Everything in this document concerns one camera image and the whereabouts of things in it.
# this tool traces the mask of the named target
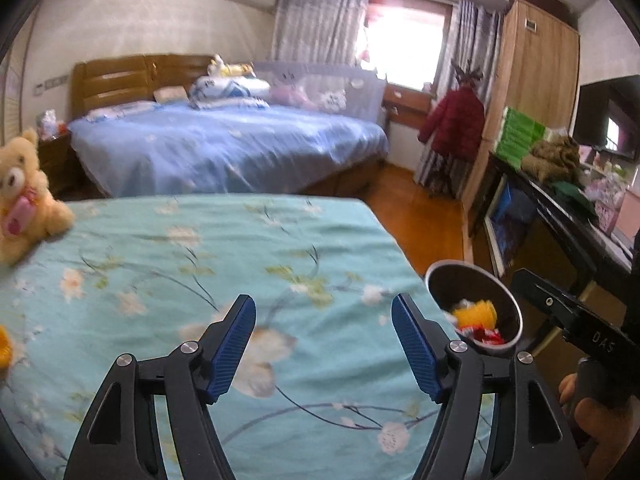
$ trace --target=screw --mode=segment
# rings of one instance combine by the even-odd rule
[[[180,352],[183,354],[193,354],[198,349],[198,343],[195,341],[187,341],[180,345]]]
[[[454,339],[449,343],[449,348],[451,348],[456,354],[462,354],[468,350],[469,346],[464,341],[460,341],[460,339]]]
[[[120,357],[116,359],[116,364],[118,366],[129,366],[133,361],[133,357],[130,354],[122,354]]]
[[[524,365],[530,365],[533,362],[533,355],[529,352],[518,352],[518,361]]]

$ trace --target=television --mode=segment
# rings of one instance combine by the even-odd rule
[[[598,81],[580,87],[574,139],[626,160],[640,148],[640,76]]]

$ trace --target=curtain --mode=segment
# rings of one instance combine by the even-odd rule
[[[500,56],[503,18],[503,13],[476,6],[469,0],[462,0],[454,8],[442,73],[436,91],[438,100],[456,86],[456,73],[451,62],[456,62],[466,70],[467,63],[471,60],[471,70],[480,67],[484,75],[476,88],[476,95],[484,104],[484,108],[487,108]],[[431,142],[424,147],[422,158],[414,173],[414,182],[424,186],[431,172],[439,170],[443,164],[444,171],[451,179],[453,193],[456,198],[460,198],[473,164],[462,160],[443,160],[443,157],[431,150]],[[442,191],[437,186],[436,182],[436,187],[432,189]]]
[[[369,0],[278,0],[270,59],[355,62]]]

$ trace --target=orange object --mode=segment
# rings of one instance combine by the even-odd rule
[[[0,325],[0,370],[8,368],[14,352],[9,340],[9,334],[4,326]]]
[[[458,328],[481,326],[487,330],[494,330],[498,321],[498,315],[491,301],[478,301],[468,308],[457,308],[452,314],[458,320]]]

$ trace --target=wooden headboard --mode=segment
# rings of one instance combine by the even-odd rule
[[[89,110],[153,100],[163,86],[184,86],[207,74],[213,55],[150,54],[78,63],[71,76],[71,119]]]

